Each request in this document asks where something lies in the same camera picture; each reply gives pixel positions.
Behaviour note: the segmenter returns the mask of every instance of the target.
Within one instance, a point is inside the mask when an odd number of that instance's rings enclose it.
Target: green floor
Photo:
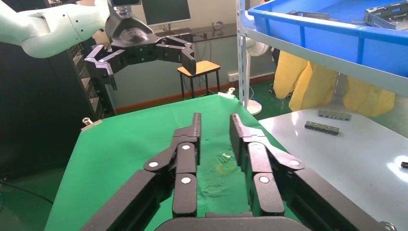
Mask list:
[[[289,99],[278,100],[269,94],[270,83],[266,81],[251,85],[254,99],[262,104],[262,112],[255,116],[258,120],[290,113]],[[408,137],[408,99],[397,97],[395,109],[385,115],[373,118],[377,123]],[[34,191],[54,200],[64,169],[55,169],[41,174],[13,181],[15,185]],[[0,186],[0,231],[42,231],[47,222],[51,205],[25,192]]]

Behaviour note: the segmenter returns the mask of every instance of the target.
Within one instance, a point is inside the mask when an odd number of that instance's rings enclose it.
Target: green cloth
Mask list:
[[[170,145],[175,129],[191,125],[194,112],[202,113],[198,216],[249,211],[244,173],[229,138],[230,115],[238,113],[246,126],[262,126],[237,99],[212,95],[107,118],[81,132],[45,230],[79,230],[136,170]],[[269,140],[283,149],[270,135]],[[146,230],[172,218],[172,201],[171,196],[161,203]],[[295,218],[286,210],[287,217]]]

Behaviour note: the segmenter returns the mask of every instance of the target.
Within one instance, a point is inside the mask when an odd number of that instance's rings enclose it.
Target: black cabinet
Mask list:
[[[50,6],[46,0],[3,1],[15,11]],[[82,119],[114,114],[106,88],[95,83],[81,54],[90,43],[37,59],[0,42],[0,178],[66,165]]]

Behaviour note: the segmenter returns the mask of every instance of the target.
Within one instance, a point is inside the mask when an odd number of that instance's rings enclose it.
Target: yellow protective suit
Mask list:
[[[278,99],[293,93],[289,107],[298,111],[332,99],[337,73],[284,51],[280,52],[274,91]],[[354,77],[347,77],[344,105],[364,116],[378,116],[393,109],[395,94]]]

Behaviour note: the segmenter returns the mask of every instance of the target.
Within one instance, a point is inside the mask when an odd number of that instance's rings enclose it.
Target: stool leg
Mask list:
[[[181,100],[184,100],[184,84],[183,84],[183,74],[180,73],[180,82],[181,82]]]
[[[210,95],[210,89],[208,89],[208,77],[207,77],[207,74],[205,74],[205,88],[207,89],[207,95]]]
[[[191,98],[194,99],[194,84],[192,78],[190,78],[190,85],[191,85]]]
[[[216,74],[217,74],[217,89],[218,89],[218,92],[221,92],[221,89],[220,89],[220,87],[219,87],[219,76],[218,76],[218,71],[216,72]]]

